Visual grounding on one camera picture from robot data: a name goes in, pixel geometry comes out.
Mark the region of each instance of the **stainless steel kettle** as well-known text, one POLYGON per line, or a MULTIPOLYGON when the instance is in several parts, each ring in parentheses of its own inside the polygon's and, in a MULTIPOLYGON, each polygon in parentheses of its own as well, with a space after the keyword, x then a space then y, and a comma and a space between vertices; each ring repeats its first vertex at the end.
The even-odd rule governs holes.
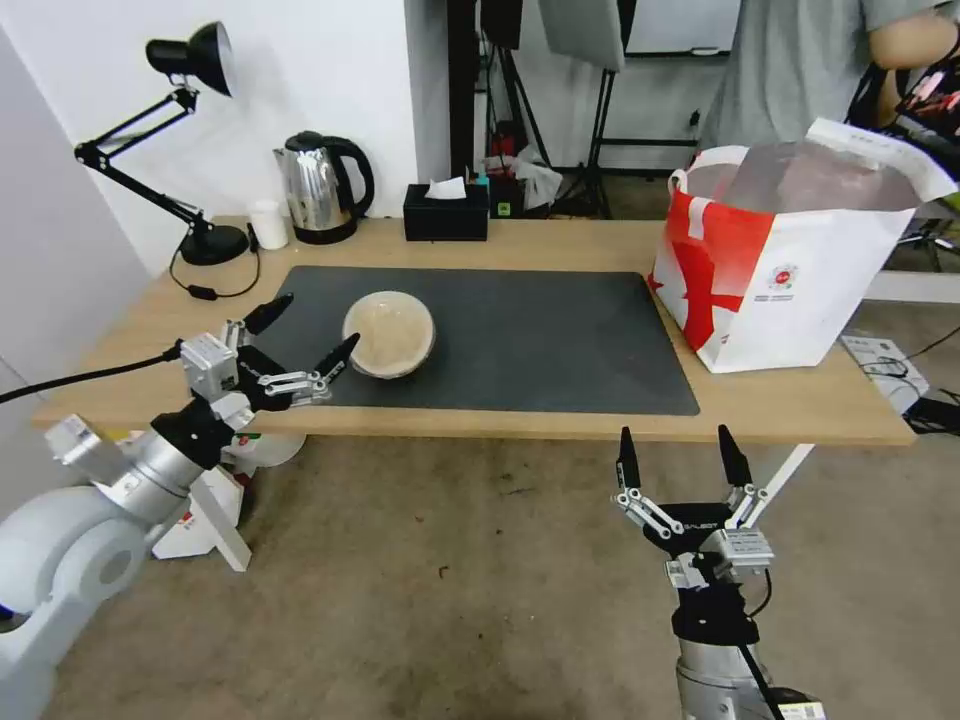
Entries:
POLYGON ((297 133, 273 151, 283 175, 293 231, 298 240, 328 245, 357 231, 357 221, 373 202, 373 171, 357 145, 346 138, 311 130, 297 133), (356 160, 363 176, 363 198, 354 200, 342 158, 356 160))

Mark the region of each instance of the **black desk lamp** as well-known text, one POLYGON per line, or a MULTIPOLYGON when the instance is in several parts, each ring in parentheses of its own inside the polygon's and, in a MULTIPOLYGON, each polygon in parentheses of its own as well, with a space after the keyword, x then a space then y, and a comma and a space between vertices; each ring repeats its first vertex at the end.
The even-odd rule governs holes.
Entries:
POLYGON ((191 265, 217 265, 240 256, 248 247, 247 236, 238 228, 214 225, 203 217, 203 211, 199 208, 147 187, 142 182, 117 170, 111 164, 111 160, 178 120, 193 114, 199 92, 187 84, 189 76, 196 76, 204 85, 229 97, 230 85, 233 81, 231 61, 230 39, 219 22, 204 25, 187 42, 151 40, 147 43, 147 62, 154 70, 166 75, 176 89, 160 102, 108 130, 100 137, 80 143, 73 151, 77 160, 88 168, 106 175, 187 223, 189 227, 180 243, 179 251, 183 259, 191 265), (177 115, 144 132, 132 136, 117 136, 120 131, 171 103, 180 106, 180 112, 177 115), (104 150, 104 146, 115 147, 104 150))

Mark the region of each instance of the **shopping bag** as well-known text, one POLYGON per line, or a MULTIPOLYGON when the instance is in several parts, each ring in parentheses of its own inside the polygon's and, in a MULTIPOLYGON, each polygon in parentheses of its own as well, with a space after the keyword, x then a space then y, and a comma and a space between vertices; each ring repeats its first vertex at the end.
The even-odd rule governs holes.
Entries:
POLYGON ((922 151, 893 138, 818 119, 807 141, 816 146, 713 148, 669 180, 648 282, 711 372, 817 365, 914 210, 957 189, 922 151), (851 176, 824 173, 823 148, 860 165, 851 176), (766 183, 752 176, 764 153, 779 174, 766 183), (744 187, 759 193, 755 202, 744 187), (728 194, 753 209, 726 204, 728 194), (832 206, 844 200, 855 207, 832 206), (764 204, 773 211, 757 209, 764 204))

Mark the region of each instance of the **person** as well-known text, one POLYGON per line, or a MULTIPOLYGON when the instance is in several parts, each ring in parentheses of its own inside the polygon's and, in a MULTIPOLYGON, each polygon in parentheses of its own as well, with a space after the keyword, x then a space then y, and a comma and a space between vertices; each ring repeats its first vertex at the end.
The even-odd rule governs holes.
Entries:
MULTIPOLYGON (((742 0, 729 64, 701 148, 790 142, 818 117, 842 121, 871 61, 927 67, 956 52, 957 25, 934 0, 742 0)), ((876 126, 900 101, 894 72, 876 126)))

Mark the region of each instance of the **lamp shade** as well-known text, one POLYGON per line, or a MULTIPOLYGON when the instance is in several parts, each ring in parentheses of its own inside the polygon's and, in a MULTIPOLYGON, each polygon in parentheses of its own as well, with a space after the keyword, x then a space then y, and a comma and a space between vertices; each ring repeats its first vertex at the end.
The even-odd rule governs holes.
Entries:
POLYGON ((218 93, 232 94, 233 53, 223 23, 204 25, 186 42, 151 40, 147 62, 164 75, 193 75, 218 93))

